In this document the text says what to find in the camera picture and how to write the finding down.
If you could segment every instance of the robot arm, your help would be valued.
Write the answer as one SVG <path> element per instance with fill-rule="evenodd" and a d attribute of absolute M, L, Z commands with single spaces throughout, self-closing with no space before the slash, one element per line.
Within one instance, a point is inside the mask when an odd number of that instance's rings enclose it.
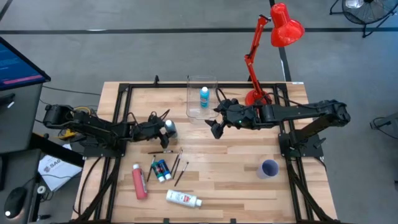
<path fill-rule="evenodd" d="M 222 136 L 225 126 L 260 130 L 262 128 L 273 128 L 283 121 L 318 117 L 303 129 L 296 131 L 298 141 L 300 141 L 329 126 L 344 126 L 351 119 L 346 111 L 346 105 L 336 100 L 325 100 L 299 106 L 244 106 L 240 105 L 237 99 L 225 99 L 214 110 L 221 113 L 222 122 L 217 123 L 207 120 L 206 123 L 211 126 L 211 132 L 216 139 Z"/>
<path fill-rule="evenodd" d="M 169 144 L 169 135 L 162 134 L 164 118 L 151 114 L 143 123 L 125 122 L 111 123 L 85 111 L 75 111 L 67 105 L 47 105 L 43 124 L 50 129 L 70 129 L 84 136 L 93 137 L 105 148 L 114 149 L 122 140 L 138 142 L 160 138 L 165 149 Z"/>

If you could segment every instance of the bottle cap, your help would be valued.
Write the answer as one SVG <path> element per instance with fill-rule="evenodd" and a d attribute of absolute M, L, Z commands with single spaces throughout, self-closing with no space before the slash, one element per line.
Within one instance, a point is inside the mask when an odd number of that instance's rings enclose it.
<path fill-rule="evenodd" d="M 166 180 L 170 180 L 172 178 L 171 174 L 166 174 L 164 177 L 166 177 Z"/>
<path fill-rule="evenodd" d="M 164 177 L 158 177 L 157 179 L 159 180 L 160 183 L 163 183 L 165 180 Z"/>
<path fill-rule="evenodd" d="M 197 207 L 201 207 L 201 200 L 197 199 L 197 202 L 195 204 L 197 205 Z"/>

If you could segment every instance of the red bottle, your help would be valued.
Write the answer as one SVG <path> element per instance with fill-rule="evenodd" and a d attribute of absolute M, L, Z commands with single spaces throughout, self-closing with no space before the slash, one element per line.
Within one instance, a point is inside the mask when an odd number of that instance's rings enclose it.
<path fill-rule="evenodd" d="M 132 180 L 134 181 L 137 199 L 142 200 L 147 198 L 148 193 L 144 173 L 138 164 L 134 164 L 132 167 Z"/>

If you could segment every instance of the black cable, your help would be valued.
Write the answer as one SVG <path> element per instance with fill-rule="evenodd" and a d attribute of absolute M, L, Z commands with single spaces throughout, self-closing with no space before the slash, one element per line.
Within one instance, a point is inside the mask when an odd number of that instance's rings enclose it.
<path fill-rule="evenodd" d="M 54 196 L 54 192 L 53 192 L 53 191 L 50 191 L 50 192 L 46 193 L 46 194 L 45 194 L 45 197 L 42 195 L 42 196 L 41 196 L 41 197 L 42 197 L 42 200 L 40 200 L 40 203 L 50 201 L 50 200 L 52 199 L 53 196 Z"/>
<path fill-rule="evenodd" d="M 392 135 L 390 135 L 389 133 L 387 133 L 387 132 L 381 130 L 379 127 L 376 126 L 376 124 L 375 124 L 374 122 L 375 122 L 377 119 L 383 119 L 383 118 L 385 118 L 385 117 L 374 118 L 373 121 L 372 121 L 373 126 L 374 126 L 378 131 L 380 131 L 381 133 L 385 134 L 386 136 L 389 136 L 389 137 L 391 137 L 391 138 L 393 138 L 393 139 L 398 139 L 398 137 L 392 136 Z"/>
<path fill-rule="evenodd" d="M 169 114 L 169 112 L 170 112 L 170 109 L 168 109 L 166 112 L 164 112 L 161 116 L 159 116 L 159 118 L 163 121 L 165 118 L 166 118 L 166 116 Z"/>
<path fill-rule="evenodd" d="M 50 103 L 44 102 L 42 99 L 39 99 L 39 100 L 40 100 L 40 102 L 42 102 L 42 103 L 45 104 L 45 105 L 51 105 Z"/>
<path fill-rule="evenodd" d="M 324 166 L 325 171 L 327 171 L 325 162 L 324 162 L 320 157 L 314 157 L 314 158 L 315 158 L 316 160 L 318 160 L 318 161 Z"/>
<path fill-rule="evenodd" d="M 344 103 L 340 103 L 340 102 L 332 102 L 332 103 L 329 103 L 329 104 L 323 105 L 323 106 L 308 106 L 308 105 L 303 105 L 303 104 L 301 104 L 301 103 L 297 103 L 296 101 L 290 100 L 290 99 L 288 99 L 288 98 L 284 98 L 283 96 L 280 96 L 280 95 L 275 94 L 275 93 L 267 93 L 267 94 L 265 94 L 264 96 L 262 96 L 259 100 L 262 100 L 262 99 L 263 99 L 264 97 L 266 97 L 267 95 L 278 96 L 279 98 L 281 98 L 281 99 L 283 99 L 283 100 L 287 100 L 287 101 L 289 101 L 289 102 L 291 102 L 291 103 L 294 103 L 294 104 L 297 105 L 297 106 L 301 106 L 301 107 L 303 107 L 303 108 L 308 108 L 308 109 L 314 109 L 314 110 L 319 110 L 319 109 L 322 109 L 322 108 L 325 108 L 325 107 L 328 107 L 328 106 L 331 106 L 331 105 L 335 105 L 335 104 L 344 104 Z"/>
<path fill-rule="evenodd" d="M 51 174 L 43 174 L 43 175 L 41 175 L 42 177 L 45 177 L 45 176 L 49 176 L 49 177 L 55 177 L 55 178 L 58 178 L 58 179 L 64 179 L 64 178 L 77 178 L 77 177 L 81 177 L 80 175 L 79 176 L 74 176 L 74 177 L 72 177 L 72 176 L 65 176 L 65 177 L 57 177 L 56 175 L 51 175 Z M 34 179 L 36 179 L 36 176 L 35 177 L 33 177 L 33 178 L 30 178 L 27 182 L 25 182 L 24 183 L 24 185 L 23 185 L 23 187 L 25 187 L 26 185 L 27 185 L 27 183 L 29 183 L 30 181 L 32 181 L 32 180 L 34 180 Z"/>
<path fill-rule="evenodd" d="M 76 214 L 80 215 L 80 213 L 78 213 L 78 212 L 76 211 L 75 205 L 72 205 L 72 210 L 73 210 Z"/>
<path fill-rule="evenodd" d="M 231 110 L 231 109 L 225 107 L 224 104 L 221 103 L 221 99 L 220 99 L 220 96 L 218 95 L 218 92 L 220 92 L 223 95 L 224 100 L 226 100 L 226 97 L 225 97 L 224 92 L 220 88 L 216 89 L 217 100 L 220 103 L 220 105 L 224 108 L 224 110 L 227 110 L 227 111 L 230 111 L 230 112 L 242 112 L 242 111 L 245 111 L 245 110 L 248 110 L 248 109 L 251 108 L 250 106 L 245 106 L 243 109 L 240 109 L 240 110 Z"/>
<path fill-rule="evenodd" d="M 127 116 L 129 116 L 130 114 L 131 114 L 132 118 L 134 119 L 134 121 L 138 124 L 137 118 L 134 116 L 134 113 L 130 112 L 130 113 L 127 114 Z"/>
<path fill-rule="evenodd" d="M 226 99 L 226 97 L 225 97 L 223 91 L 222 91 L 220 88 L 217 88 L 217 89 L 216 89 L 216 96 L 217 96 L 218 102 L 221 104 L 221 100 L 220 100 L 220 96 L 218 95 L 218 91 L 220 91 L 220 93 L 223 95 L 224 99 Z M 289 101 L 289 102 L 291 102 L 291 103 L 293 103 L 293 104 L 295 104 L 295 105 L 297 105 L 297 106 L 301 106 L 301 107 L 303 107 L 303 108 L 308 108 L 308 109 L 313 109 L 313 110 L 319 110 L 319 109 L 322 109 L 322 108 L 325 108 L 325 107 L 328 107 L 328 106 L 331 106 L 331 105 L 334 105 L 334 104 L 338 104 L 338 103 L 340 104 L 340 102 L 333 102 L 333 103 L 329 103 L 329 104 L 323 105 L 323 106 L 308 106 L 308 105 L 303 105 L 303 104 L 298 103 L 298 102 L 296 102 L 296 101 L 290 100 L 290 99 L 288 99 L 288 98 L 284 98 L 283 96 L 280 96 L 280 95 L 275 94 L 275 93 L 266 93 L 266 94 L 264 94 L 260 99 L 256 100 L 256 103 L 261 102 L 261 100 L 263 100 L 263 99 L 264 99 L 265 97 L 267 97 L 268 95 L 274 95 L 274 96 L 277 96 L 277 97 L 279 97 L 279 98 L 281 98 L 281 99 L 283 99 L 283 100 Z M 231 109 L 226 108 L 223 104 L 221 104 L 221 106 L 222 106 L 224 109 L 226 109 L 226 110 L 228 110 L 228 111 L 232 111 L 232 112 L 241 112 L 241 111 L 244 111 L 244 110 L 247 110 L 247 109 L 251 108 L 251 107 L 248 107 L 248 106 L 247 106 L 247 107 L 245 107 L 245 108 L 243 108 L 243 109 L 241 109 L 241 110 L 234 111 L 234 110 L 231 110 Z"/>
<path fill-rule="evenodd" d="M 58 90 L 58 91 L 65 91 L 65 92 L 69 92 L 69 93 L 81 93 L 81 94 L 101 96 L 101 94 L 98 94 L 98 93 L 88 93 L 88 92 L 74 91 L 74 90 L 63 90 L 63 89 L 54 88 L 54 87 L 48 87 L 48 86 L 43 86 L 43 88 L 48 88 L 48 89 L 51 89 L 51 90 Z"/>
<path fill-rule="evenodd" d="M 83 191 L 84 191 L 84 189 L 85 189 L 85 187 L 86 187 L 86 183 L 87 183 L 88 177 L 90 176 L 90 174 L 91 174 L 91 172 L 93 171 L 95 165 L 97 164 L 98 161 L 100 161 L 101 158 L 102 158 L 102 156 L 99 157 L 97 160 L 95 160 L 94 164 L 93 164 L 93 165 L 90 167 L 90 169 L 88 170 L 88 173 L 87 173 L 87 175 L 86 175 L 85 181 L 83 182 L 83 185 L 81 186 L 81 189 L 80 189 L 80 196 L 79 196 L 79 203 L 78 203 L 78 208 L 77 208 L 78 211 L 79 211 L 78 214 L 81 214 L 81 200 L 82 200 L 82 198 L 83 198 Z"/>

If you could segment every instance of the monitor screen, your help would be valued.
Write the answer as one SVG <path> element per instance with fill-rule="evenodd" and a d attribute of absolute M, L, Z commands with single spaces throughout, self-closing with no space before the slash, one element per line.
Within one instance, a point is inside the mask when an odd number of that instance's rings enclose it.
<path fill-rule="evenodd" d="M 46 78 L 21 57 L 0 43 L 0 90 L 46 82 Z"/>

